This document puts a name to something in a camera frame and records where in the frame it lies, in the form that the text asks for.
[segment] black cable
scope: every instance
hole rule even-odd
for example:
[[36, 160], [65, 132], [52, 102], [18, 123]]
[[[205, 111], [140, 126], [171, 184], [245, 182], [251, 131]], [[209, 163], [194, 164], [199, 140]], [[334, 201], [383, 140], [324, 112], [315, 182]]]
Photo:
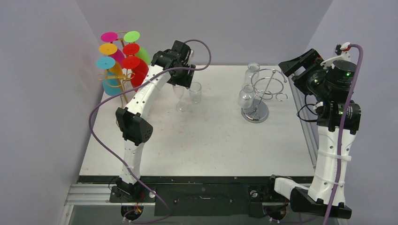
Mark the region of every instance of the black cable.
[[299, 111], [297, 112], [296, 115], [297, 115], [297, 117], [298, 117], [300, 120], [302, 120], [302, 121], [310, 122], [310, 123], [316, 122], [317, 120], [305, 120], [305, 119], [303, 119], [303, 118], [300, 117], [300, 111], [303, 110], [306, 106], [309, 106], [309, 105], [315, 106], [315, 104], [312, 104], [312, 103], [310, 103], [310, 104], [305, 104], [303, 107], [301, 107], [301, 108], [299, 109]]
[[308, 105], [307, 105], [307, 96], [308, 96], [308, 95], [305, 95], [305, 96], [304, 96], [304, 104], [306, 105], [306, 108], [310, 111], [310, 113], [312, 113], [312, 114], [314, 114], [315, 116], [317, 116], [318, 114], [316, 114], [315, 112], [313, 112], [313, 111], [308, 107]]
[[111, 185], [112, 181], [113, 181], [115, 178], [118, 178], [118, 177], [113, 177], [113, 178], [109, 181], [109, 183], [108, 183], [108, 188], [109, 188], [109, 190], [112, 190], [111, 187], [110, 187], [110, 185]]

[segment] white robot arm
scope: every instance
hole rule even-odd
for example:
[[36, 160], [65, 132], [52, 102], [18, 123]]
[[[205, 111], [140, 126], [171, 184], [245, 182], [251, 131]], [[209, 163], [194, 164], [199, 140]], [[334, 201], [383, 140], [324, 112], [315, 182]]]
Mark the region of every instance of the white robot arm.
[[[158, 74], [162, 70], [163, 67], [157, 65], [150, 66], [148, 75], [144, 82], [149, 81], [150, 76]], [[170, 73], [165, 73], [160, 75], [156, 80], [153, 80], [150, 84], [140, 88], [133, 99], [126, 105], [125, 108], [127, 108], [127, 111], [135, 115], [139, 114], [142, 119], [146, 120], [153, 102], [157, 98], [162, 87], [168, 80], [170, 80], [170, 78]], [[140, 178], [139, 166], [144, 145], [144, 142], [136, 146], [135, 143], [130, 140], [124, 141], [124, 160], [138, 178]], [[137, 180], [130, 175], [125, 166], [123, 166], [122, 172], [120, 173], [120, 178], [126, 183], [135, 184], [137, 182]]]
[[292, 80], [305, 95], [315, 95], [318, 102], [314, 106], [318, 118], [310, 121], [317, 123], [319, 133], [317, 164], [311, 186], [304, 187], [287, 177], [271, 178], [273, 190], [290, 200], [294, 212], [324, 216], [333, 188], [337, 187], [330, 216], [351, 217], [351, 209], [345, 205], [344, 179], [347, 162], [351, 160], [349, 152], [360, 123], [360, 107], [354, 101], [350, 102], [345, 117], [341, 153], [337, 152], [338, 127], [356, 70], [356, 65], [350, 62], [349, 45], [338, 45], [338, 56], [328, 60], [323, 60], [317, 51], [311, 49], [300, 57], [279, 64], [286, 76], [304, 67], [306, 70], [293, 76]]
[[[149, 82], [149, 84], [140, 88], [125, 108], [118, 108], [116, 111], [116, 118], [124, 138], [124, 161], [137, 178], [141, 176], [140, 164], [143, 147], [153, 132], [153, 127], [146, 121], [149, 109], [166, 83], [189, 88], [193, 71], [174, 70], [164, 73], [156, 79], [150, 79], [165, 69], [195, 68], [195, 65], [190, 64], [192, 56], [193, 51], [190, 47], [179, 41], [174, 42], [172, 49], [157, 52], [143, 81], [143, 83]], [[122, 168], [116, 185], [130, 194], [133, 199], [140, 193], [138, 190], [141, 186], [125, 166]]]

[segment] zip tie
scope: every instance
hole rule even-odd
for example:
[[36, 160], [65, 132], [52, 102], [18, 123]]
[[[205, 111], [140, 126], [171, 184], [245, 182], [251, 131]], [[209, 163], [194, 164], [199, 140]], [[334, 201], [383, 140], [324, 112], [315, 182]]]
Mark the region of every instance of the zip tie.
[[339, 182], [339, 183], [336, 183], [336, 182], [334, 182], [334, 181], [332, 181], [332, 180], [327, 180], [327, 179], [324, 179], [323, 177], [319, 176], [318, 174], [314, 174], [314, 176], [315, 176], [316, 178], [318, 178], [318, 179], [320, 179], [320, 180], [322, 180], [322, 181], [326, 182], [326, 183], [329, 183], [329, 184], [337, 184], [337, 185], [339, 185], [339, 186], [341, 186], [341, 185], [344, 185], [344, 184], [345, 184], [345, 182], [344, 182], [344, 181], [342, 181], [342, 182]]
[[321, 154], [321, 155], [324, 155], [324, 156], [327, 156], [327, 157], [330, 157], [330, 158], [336, 158], [336, 159], [341, 159], [341, 160], [344, 160], [344, 161], [347, 161], [347, 162], [351, 162], [351, 156], [339, 156], [339, 155], [336, 155], [336, 154], [332, 154], [332, 153], [329, 153], [329, 152], [325, 152], [325, 151], [319, 151], [318, 150], [318, 154]]

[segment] tabletop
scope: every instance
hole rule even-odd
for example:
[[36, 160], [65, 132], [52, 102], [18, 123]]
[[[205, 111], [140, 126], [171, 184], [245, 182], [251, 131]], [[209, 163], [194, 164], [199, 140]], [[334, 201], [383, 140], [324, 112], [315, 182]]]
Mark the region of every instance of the tabletop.
[[[278, 69], [278, 66], [261, 66]], [[266, 100], [269, 117], [250, 123], [240, 113], [238, 94], [247, 66], [209, 66], [195, 71], [193, 82], [202, 84], [202, 100], [193, 104], [185, 90], [186, 112], [177, 112], [178, 98], [172, 86], [160, 91], [147, 121], [153, 135], [145, 144], [141, 175], [146, 176], [313, 176], [314, 169], [289, 83], [288, 96]], [[260, 77], [270, 77], [261, 71]], [[276, 78], [283, 81], [277, 73]], [[269, 89], [280, 90], [272, 81]], [[109, 96], [103, 94], [102, 100]], [[124, 153], [122, 133], [115, 111], [120, 98], [105, 103], [98, 111], [94, 131], [110, 149]], [[80, 176], [117, 176], [122, 163], [90, 137]]]

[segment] white wall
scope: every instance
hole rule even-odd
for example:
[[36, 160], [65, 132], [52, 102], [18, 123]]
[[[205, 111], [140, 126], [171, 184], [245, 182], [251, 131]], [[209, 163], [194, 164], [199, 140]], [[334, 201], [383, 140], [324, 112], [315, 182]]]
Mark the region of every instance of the white wall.
[[0, 223], [54, 225], [101, 90], [99, 45], [74, 0], [0, 5]]
[[[397, 224], [397, 11], [396, 0], [334, 0], [308, 45], [323, 58], [346, 41], [365, 52], [353, 95], [362, 117], [345, 186], [351, 225]], [[356, 63], [357, 50], [350, 53]]]
[[[213, 64], [260, 64], [301, 54], [332, 0], [77, 0], [94, 34], [138, 30], [152, 57], [177, 39], [201, 39]], [[207, 62], [199, 44], [194, 63]]]

